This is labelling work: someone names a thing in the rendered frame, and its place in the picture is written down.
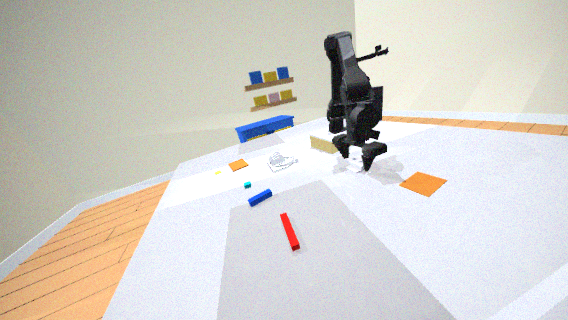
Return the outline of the red rectangular bar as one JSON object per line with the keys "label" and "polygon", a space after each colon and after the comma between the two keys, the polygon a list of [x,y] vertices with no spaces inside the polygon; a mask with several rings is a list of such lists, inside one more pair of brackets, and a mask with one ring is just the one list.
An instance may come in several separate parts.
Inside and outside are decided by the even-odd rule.
{"label": "red rectangular bar", "polygon": [[288,219],[287,214],[286,213],[281,214],[280,217],[281,217],[283,226],[285,228],[286,234],[288,236],[292,251],[296,251],[298,249],[301,249],[300,244],[299,244],[298,239],[296,237],[296,234],[293,230],[293,227],[291,226],[291,223]]}

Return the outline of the blue rectangular bar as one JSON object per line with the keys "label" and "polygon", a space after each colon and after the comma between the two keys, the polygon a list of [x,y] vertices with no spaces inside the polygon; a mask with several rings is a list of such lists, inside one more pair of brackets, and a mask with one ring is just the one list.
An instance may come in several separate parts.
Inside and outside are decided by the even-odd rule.
{"label": "blue rectangular bar", "polygon": [[272,195],[272,191],[270,189],[267,189],[259,194],[257,194],[256,196],[248,199],[248,203],[249,205],[252,207],[254,207],[255,205],[261,203],[262,201],[268,199],[269,197],[273,196]]}

